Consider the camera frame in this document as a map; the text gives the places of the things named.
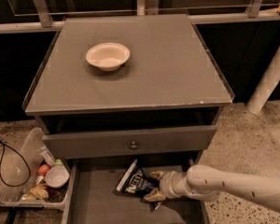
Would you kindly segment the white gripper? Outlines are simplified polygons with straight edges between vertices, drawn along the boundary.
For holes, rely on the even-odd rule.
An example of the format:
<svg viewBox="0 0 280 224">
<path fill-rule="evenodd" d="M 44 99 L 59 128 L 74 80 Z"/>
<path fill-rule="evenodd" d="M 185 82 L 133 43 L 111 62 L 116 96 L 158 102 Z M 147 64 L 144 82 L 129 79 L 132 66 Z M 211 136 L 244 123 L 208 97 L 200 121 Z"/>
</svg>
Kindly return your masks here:
<svg viewBox="0 0 280 224">
<path fill-rule="evenodd" d="M 161 202 L 167 199 L 180 198 L 173 188 L 173 178 L 176 171 L 164 172 L 164 171 L 154 171 L 150 172 L 148 176 L 155 180 L 160 181 L 160 188 L 154 188 L 149 194 L 144 196 L 144 199 L 150 203 Z"/>
</svg>

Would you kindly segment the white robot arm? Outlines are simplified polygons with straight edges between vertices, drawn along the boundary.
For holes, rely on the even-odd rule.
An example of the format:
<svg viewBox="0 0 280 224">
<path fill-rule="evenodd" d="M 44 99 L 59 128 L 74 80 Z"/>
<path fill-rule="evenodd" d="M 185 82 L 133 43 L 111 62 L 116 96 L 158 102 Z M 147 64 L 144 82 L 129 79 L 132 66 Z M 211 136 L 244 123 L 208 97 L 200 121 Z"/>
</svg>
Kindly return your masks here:
<svg viewBox="0 0 280 224">
<path fill-rule="evenodd" d="M 188 197 L 212 202 L 226 192 L 280 213 L 280 178 L 224 172 L 196 164 L 186 172 L 152 172 L 160 184 L 144 196 L 148 202 Z"/>
</svg>

